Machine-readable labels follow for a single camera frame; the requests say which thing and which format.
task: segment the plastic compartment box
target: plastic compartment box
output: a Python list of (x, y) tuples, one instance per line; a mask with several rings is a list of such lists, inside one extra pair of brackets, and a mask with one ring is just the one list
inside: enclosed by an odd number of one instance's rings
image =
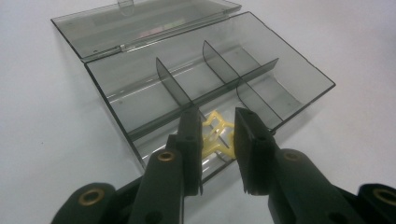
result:
[[(164, 2), (134, 5), (131, 15), (112, 6), (53, 19), (144, 167), (190, 106), (203, 120), (217, 110), (230, 122), (245, 107), (275, 131), (335, 86), (253, 14), (229, 17), (238, 5)], [(89, 21), (101, 23), (84, 29)], [(205, 158), (204, 178), (231, 161), (219, 152)]]

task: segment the transparent plastic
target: transparent plastic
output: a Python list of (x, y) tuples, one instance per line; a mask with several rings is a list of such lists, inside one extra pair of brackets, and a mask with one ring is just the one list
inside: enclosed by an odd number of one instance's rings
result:
[(119, 0), (52, 22), (78, 57), (89, 62), (205, 25), (240, 7), (222, 0)]
[[(143, 166), (190, 106), (203, 120), (217, 110), (229, 122), (237, 106), (249, 108), (276, 130), (335, 86), (249, 12), (86, 67)], [(231, 161), (218, 152), (205, 158), (204, 178)]]

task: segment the yellow plastic part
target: yellow plastic part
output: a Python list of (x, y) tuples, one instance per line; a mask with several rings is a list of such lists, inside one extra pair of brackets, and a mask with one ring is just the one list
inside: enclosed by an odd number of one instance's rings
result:
[(213, 120), (217, 120), (219, 122), (216, 127), (214, 127), (208, 136), (204, 136), (204, 148), (202, 150), (202, 159), (208, 157), (210, 154), (214, 153), (215, 151), (220, 151), (227, 156), (235, 159), (235, 152), (233, 150), (233, 131), (228, 134), (228, 140), (230, 143), (230, 147), (224, 146), (224, 144), (219, 140), (220, 134), (226, 128), (233, 129), (233, 123), (227, 122), (224, 120), (222, 115), (214, 110), (210, 113), (209, 117), (205, 122), (202, 123), (203, 126), (209, 126), (212, 124)]

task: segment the white surface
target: white surface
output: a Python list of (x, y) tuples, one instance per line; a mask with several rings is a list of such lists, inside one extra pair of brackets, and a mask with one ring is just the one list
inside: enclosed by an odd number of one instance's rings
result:
[[(119, 188), (141, 170), (83, 64), (50, 19), (112, 0), (0, 3), (0, 223), (49, 223), (76, 189)], [(281, 147), (306, 153), (335, 185), (396, 188), (396, 3), (235, 1), (335, 81), (286, 124)], [(186, 200), (186, 223), (271, 223), (236, 163)]]

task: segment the smoky gray plastic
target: smoky gray plastic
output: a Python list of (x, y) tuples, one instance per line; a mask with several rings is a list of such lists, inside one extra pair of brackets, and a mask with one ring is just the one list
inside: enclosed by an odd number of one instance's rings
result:
[[(86, 66), (143, 166), (190, 106), (203, 120), (217, 110), (230, 122), (236, 107), (248, 108), (275, 131), (335, 86), (249, 12)], [(231, 161), (210, 155), (204, 178)]]
[(221, 0), (120, 0), (52, 22), (78, 57), (89, 62), (225, 18), (240, 7)]

